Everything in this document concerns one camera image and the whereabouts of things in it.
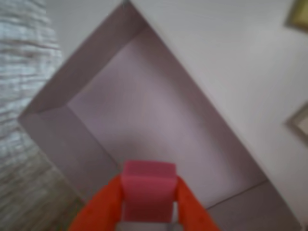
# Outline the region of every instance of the floor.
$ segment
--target floor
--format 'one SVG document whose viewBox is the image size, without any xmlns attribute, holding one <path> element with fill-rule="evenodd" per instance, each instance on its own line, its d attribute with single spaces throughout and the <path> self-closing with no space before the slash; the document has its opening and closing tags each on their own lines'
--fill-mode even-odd
<svg viewBox="0 0 308 231">
<path fill-rule="evenodd" d="M 0 0 L 0 230 L 66 227 L 82 202 L 16 117 L 61 63 L 43 0 Z"/>
</svg>

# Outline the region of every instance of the white wall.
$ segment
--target white wall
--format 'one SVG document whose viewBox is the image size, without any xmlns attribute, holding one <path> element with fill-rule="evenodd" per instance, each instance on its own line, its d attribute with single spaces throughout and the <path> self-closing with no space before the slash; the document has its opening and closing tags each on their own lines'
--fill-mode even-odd
<svg viewBox="0 0 308 231">
<path fill-rule="evenodd" d="M 103 7 L 110 1 L 88 2 L 85 15 L 99 9 L 91 21 L 80 17 L 84 8 L 77 5 L 82 1 L 52 1 L 49 13 L 67 55 L 110 9 Z M 308 221 L 308 150 L 284 125 L 308 99 L 308 37 L 284 26 L 293 0 L 133 2 L 296 216 Z"/>
</svg>

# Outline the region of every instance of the pink sponge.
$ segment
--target pink sponge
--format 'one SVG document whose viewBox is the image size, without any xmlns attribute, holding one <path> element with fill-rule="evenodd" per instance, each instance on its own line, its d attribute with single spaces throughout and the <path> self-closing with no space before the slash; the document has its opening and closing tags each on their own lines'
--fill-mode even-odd
<svg viewBox="0 0 308 231">
<path fill-rule="evenodd" d="M 127 161 L 121 179 L 125 200 L 124 221 L 171 221 L 177 185 L 175 164 Z"/>
</svg>

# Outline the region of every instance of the cardboard box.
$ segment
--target cardboard box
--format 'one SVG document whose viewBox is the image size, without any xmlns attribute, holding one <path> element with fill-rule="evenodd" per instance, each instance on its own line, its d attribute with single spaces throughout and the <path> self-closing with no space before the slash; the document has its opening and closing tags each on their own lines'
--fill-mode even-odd
<svg viewBox="0 0 308 231">
<path fill-rule="evenodd" d="M 205 206 L 266 180 L 129 2 L 67 59 L 19 121 L 85 200 L 127 159 L 176 163 Z"/>
</svg>

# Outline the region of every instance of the textured fabric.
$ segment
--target textured fabric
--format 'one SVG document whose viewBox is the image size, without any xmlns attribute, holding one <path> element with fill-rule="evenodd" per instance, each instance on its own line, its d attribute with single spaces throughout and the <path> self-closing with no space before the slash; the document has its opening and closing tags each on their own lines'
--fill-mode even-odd
<svg viewBox="0 0 308 231">
<path fill-rule="evenodd" d="M 0 230 L 48 229 L 81 202 L 16 118 L 61 63 L 42 0 L 0 0 Z"/>
</svg>

